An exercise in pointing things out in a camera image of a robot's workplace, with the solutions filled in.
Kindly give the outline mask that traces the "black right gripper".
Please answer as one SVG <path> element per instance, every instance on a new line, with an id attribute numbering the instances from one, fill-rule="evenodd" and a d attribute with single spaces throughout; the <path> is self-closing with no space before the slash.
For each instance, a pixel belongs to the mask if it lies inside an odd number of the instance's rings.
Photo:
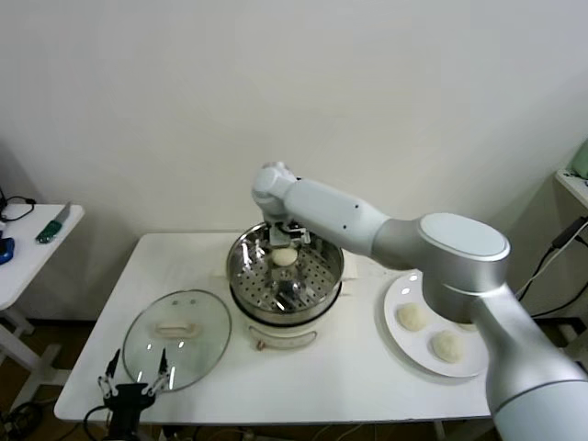
<path id="1" fill-rule="evenodd" d="M 300 256 L 301 250 L 304 246 L 302 239 L 296 239 L 293 241 L 293 248 L 297 252 L 297 256 Z M 289 247 L 289 234 L 281 230 L 281 225 L 269 224 L 268 225 L 268 241 L 265 243 L 266 260 L 270 263 L 274 262 L 273 252 L 274 248 L 288 248 Z"/>

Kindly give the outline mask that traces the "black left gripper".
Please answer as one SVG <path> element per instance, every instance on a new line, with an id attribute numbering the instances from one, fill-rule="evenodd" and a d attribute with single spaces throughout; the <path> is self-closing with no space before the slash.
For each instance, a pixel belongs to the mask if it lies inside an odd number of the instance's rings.
<path id="1" fill-rule="evenodd" d="M 104 404 L 111 412 L 111 419 L 105 440 L 139 440 L 141 413 L 154 404 L 154 396 L 165 390 L 169 382 L 169 365 L 166 349 L 162 350 L 155 379 L 146 383 L 122 384 L 114 394 L 113 378 L 119 362 L 120 349 L 107 363 L 106 371 L 97 378 Z"/>

